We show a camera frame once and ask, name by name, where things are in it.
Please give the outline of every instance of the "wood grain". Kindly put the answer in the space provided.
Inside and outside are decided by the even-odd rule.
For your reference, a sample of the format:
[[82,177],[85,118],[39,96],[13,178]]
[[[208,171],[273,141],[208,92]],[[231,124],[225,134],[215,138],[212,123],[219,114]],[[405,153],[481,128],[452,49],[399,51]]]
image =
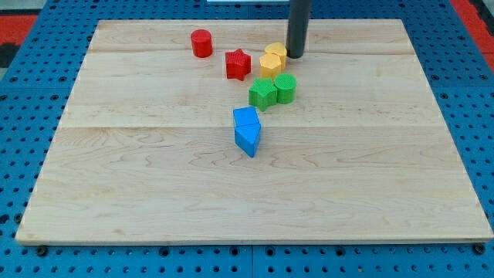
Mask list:
[[[191,54],[206,28],[215,54]],[[286,21],[101,21],[17,232],[22,244],[482,242],[493,237],[399,20],[314,20],[296,99],[235,146]],[[252,55],[245,82],[224,55]]]

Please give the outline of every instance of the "yellow block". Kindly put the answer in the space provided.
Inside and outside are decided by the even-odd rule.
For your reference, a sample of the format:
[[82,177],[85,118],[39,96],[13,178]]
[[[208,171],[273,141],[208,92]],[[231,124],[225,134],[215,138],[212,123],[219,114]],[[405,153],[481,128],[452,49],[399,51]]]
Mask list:
[[276,54],[281,60],[281,70],[285,70],[286,67],[286,47],[281,42],[274,42],[264,48],[264,52]]
[[281,59],[279,56],[271,53],[264,54],[259,58],[261,63],[261,78],[275,79],[281,73]]

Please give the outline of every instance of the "blue block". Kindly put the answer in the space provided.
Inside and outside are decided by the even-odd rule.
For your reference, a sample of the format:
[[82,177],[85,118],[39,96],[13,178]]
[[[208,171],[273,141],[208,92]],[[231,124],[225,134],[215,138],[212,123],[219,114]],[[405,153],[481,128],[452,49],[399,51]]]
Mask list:
[[258,124],[259,118],[255,107],[243,107],[233,110],[233,120],[235,127],[240,127],[246,124]]
[[253,158],[261,139],[261,124],[247,124],[235,128],[235,143]]

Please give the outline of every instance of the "blue pegboard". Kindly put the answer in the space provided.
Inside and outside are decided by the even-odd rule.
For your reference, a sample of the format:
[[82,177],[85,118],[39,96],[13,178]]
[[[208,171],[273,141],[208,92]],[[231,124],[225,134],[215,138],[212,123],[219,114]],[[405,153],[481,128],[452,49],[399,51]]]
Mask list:
[[[17,244],[17,221],[99,19],[285,19],[287,15],[285,5],[48,0],[0,82],[0,276],[494,276],[492,243],[48,249]],[[494,76],[449,2],[314,0],[312,17],[403,20],[493,224]]]

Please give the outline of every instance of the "black cylindrical rod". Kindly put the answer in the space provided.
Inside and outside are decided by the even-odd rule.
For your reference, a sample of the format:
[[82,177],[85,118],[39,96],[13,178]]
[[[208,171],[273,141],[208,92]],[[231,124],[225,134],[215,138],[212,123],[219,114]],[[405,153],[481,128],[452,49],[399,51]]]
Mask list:
[[290,0],[286,50],[290,58],[300,58],[306,45],[312,0]]

